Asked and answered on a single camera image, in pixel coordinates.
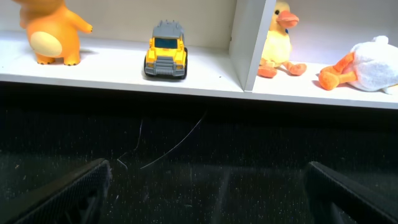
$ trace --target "toy truck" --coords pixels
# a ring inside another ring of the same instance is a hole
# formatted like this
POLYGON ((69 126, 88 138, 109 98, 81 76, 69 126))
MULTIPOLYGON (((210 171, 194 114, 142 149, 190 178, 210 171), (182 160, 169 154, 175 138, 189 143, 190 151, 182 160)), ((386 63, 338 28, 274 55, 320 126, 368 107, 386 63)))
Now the toy truck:
POLYGON ((149 47, 144 60, 148 77, 162 75, 182 80, 187 77, 188 50, 184 29, 178 22, 161 21, 154 28, 149 47))

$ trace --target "yellow belly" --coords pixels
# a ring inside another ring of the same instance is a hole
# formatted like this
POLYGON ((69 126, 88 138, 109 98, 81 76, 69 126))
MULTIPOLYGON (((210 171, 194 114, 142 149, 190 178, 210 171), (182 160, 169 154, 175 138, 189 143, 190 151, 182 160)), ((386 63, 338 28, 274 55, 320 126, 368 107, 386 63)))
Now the yellow belly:
POLYGON ((282 36, 270 32, 264 44, 261 57, 267 61, 275 62, 275 67, 278 67, 282 63, 289 61, 292 45, 288 35, 282 36))
POLYGON ((57 57, 62 53, 62 44, 53 35, 46 32, 34 32, 30 37, 33 50, 46 57, 57 57))

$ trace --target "truck wheel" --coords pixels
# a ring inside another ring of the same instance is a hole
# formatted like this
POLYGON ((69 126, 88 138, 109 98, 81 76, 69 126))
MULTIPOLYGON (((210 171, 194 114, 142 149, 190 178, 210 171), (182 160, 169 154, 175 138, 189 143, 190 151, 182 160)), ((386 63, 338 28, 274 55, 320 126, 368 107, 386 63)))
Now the truck wheel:
POLYGON ((180 77, 181 80, 184 80, 187 77, 187 69, 188 69, 188 49, 185 47, 184 51, 187 53, 187 56, 185 57, 184 75, 180 77))
POLYGON ((155 75, 151 75, 145 72, 145 67, 147 66, 147 58, 144 58, 144 73, 148 77, 155 77, 155 75))

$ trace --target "black speckled floor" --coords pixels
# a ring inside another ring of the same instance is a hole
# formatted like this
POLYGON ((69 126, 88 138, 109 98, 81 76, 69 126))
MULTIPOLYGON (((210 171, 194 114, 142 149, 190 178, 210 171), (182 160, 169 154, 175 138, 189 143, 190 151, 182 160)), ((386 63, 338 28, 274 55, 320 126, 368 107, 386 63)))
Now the black speckled floor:
POLYGON ((312 223, 310 161, 398 202, 395 111, 26 85, 0 96, 0 203, 99 157, 113 174, 101 223, 312 223))

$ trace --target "orange beak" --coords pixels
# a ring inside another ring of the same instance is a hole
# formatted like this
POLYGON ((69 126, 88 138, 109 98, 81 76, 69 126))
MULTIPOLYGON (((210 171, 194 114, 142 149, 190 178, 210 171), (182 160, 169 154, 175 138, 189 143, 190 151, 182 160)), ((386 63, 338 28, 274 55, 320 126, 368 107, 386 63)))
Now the orange beak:
POLYGON ((299 18, 289 12, 289 11, 283 11, 279 14, 279 17, 276 20, 279 25, 281 25, 283 28, 292 28, 295 27, 297 25, 297 23, 299 23, 299 18))

